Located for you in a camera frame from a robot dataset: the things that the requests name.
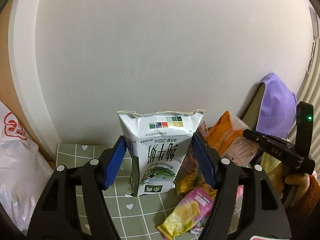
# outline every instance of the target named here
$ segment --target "human hand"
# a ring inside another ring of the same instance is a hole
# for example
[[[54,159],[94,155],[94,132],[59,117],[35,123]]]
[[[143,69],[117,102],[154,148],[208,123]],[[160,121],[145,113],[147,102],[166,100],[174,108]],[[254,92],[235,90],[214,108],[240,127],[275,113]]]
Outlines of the human hand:
[[[297,192],[290,203],[290,207],[296,205],[308,192],[310,186],[310,177],[305,173],[295,173],[285,178],[285,183],[289,185],[298,185]]]
[[[275,187],[280,199],[283,198],[284,183],[289,185],[298,185],[297,192],[290,203],[290,207],[296,205],[307,193],[310,186],[310,177],[305,173],[295,173],[282,177],[283,165],[280,163],[273,171],[268,173],[268,176]]]

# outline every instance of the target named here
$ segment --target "color swatch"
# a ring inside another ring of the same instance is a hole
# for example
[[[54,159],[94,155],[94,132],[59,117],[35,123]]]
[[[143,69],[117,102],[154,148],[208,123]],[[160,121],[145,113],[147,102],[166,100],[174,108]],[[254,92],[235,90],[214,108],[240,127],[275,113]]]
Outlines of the color swatch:
[[[183,127],[181,116],[167,116],[166,122],[151,122],[149,123],[150,129],[168,128],[168,127]]]

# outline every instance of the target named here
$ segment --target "red logo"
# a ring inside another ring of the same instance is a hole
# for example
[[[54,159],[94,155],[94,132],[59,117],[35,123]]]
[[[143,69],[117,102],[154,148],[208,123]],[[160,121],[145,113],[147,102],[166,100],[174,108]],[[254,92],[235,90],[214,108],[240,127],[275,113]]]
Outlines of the red logo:
[[[26,130],[22,127],[18,119],[14,116],[12,112],[9,112],[4,120],[4,133],[8,137],[19,137],[22,140],[27,140],[24,136]]]

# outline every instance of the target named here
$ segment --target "white plastic bag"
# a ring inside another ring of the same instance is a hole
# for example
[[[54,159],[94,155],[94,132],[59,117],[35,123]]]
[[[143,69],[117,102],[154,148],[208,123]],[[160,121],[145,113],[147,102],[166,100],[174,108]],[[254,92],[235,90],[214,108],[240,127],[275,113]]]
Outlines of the white plastic bag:
[[[52,169],[13,113],[0,102],[0,202],[25,235]]]

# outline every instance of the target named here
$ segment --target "crushed milk carton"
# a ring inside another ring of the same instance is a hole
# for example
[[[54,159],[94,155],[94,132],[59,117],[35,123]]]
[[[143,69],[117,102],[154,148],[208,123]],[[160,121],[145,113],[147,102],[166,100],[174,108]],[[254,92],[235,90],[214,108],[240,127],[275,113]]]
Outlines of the crushed milk carton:
[[[133,196],[170,189],[204,113],[117,112],[132,159],[129,185]]]

